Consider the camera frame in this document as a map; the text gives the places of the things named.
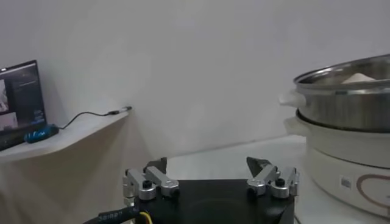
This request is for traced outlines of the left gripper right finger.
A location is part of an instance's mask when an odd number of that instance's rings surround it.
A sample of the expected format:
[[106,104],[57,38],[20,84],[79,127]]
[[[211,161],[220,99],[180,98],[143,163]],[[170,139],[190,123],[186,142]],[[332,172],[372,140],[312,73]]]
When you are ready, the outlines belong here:
[[256,196],[267,191],[274,198],[296,197],[299,194],[299,173],[295,167],[280,170],[266,159],[247,157],[246,162],[252,174],[247,180],[247,188]]

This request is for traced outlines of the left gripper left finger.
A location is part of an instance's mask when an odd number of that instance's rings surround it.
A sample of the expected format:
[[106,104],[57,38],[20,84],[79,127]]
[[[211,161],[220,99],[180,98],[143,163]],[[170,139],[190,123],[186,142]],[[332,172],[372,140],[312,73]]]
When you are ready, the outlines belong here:
[[166,175],[167,158],[150,161],[142,171],[127,169],[122,178],[124,204],[131,206],[135,200],[149,202],[158,196],[176,199],[180,195],[178,180]]

